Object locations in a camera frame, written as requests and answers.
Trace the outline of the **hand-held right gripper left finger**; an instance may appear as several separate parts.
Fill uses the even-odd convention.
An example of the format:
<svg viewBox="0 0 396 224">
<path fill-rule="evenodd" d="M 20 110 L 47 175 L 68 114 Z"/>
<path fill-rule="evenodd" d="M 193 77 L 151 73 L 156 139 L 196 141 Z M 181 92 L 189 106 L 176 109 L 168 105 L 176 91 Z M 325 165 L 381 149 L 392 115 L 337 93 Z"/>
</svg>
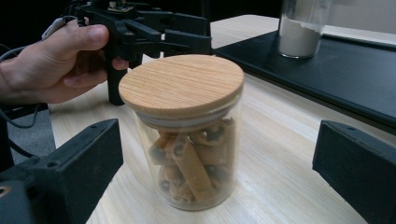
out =
<svg viewBox="0 0 396 224">
<path fill-rule="evenodd" d="M 33 168 L 47 224 L 85 224 L 123 165 L 120 127 L 107 119 L 87 127 Z"/>
</svg>

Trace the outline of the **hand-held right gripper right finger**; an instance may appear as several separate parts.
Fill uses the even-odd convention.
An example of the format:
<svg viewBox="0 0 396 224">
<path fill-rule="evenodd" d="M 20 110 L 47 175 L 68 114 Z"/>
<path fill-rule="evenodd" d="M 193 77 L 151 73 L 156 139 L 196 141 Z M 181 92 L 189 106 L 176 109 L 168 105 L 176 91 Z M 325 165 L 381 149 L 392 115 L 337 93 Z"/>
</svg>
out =
<svg viewBox="0 0 396 224">
<path fill-rule="evenodd" d="M 312 169 L 369 224 L 396 224 L 396 148 L 323 120 Z"/>
</svg>

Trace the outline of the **glass jar with bamboo lid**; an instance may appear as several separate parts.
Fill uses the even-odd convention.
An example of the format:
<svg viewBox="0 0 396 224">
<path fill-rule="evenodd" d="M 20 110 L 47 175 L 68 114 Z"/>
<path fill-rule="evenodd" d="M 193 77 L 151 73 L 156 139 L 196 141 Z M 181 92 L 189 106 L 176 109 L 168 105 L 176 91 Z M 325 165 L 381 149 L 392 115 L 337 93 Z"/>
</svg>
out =
<svg viewBox="0 0 396 224">
<path fill-rule="evenodd" d="M 137 66 L 120 81 L 134 112 L 159 195 L 199 211 L 226 200 L 236 184 L 242 69 L 208 55 L 180 55 Z"/>
</svg>

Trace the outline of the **black metal shelf rack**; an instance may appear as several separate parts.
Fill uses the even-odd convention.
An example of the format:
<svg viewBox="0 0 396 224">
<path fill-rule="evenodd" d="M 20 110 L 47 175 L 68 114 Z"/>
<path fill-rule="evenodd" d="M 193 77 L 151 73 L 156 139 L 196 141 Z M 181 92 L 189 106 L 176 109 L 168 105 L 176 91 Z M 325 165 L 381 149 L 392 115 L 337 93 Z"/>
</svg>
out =
<svg viewBox="0 0 396 224">
<path fill-rule="evenodd" d="M 254 77 L 396 135 L 396 46 L 325 35 L 319 52 L 292 59 L 271 32 L 213 52 Z"/>
</svg>

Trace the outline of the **jar of white powder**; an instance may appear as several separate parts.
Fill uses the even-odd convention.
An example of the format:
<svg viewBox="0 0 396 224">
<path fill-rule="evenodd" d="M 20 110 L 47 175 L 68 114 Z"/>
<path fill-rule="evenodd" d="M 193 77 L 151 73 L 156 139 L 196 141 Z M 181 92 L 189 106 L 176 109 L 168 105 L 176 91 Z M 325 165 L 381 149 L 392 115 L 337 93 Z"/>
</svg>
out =
<svg viewBox="0 0 396 224">
<path fill-rule="evenodd" d="M 283 0 L 278 27 L 278 52 L 289 58 L 318 53 L 332 0 Z"/>
</svg>

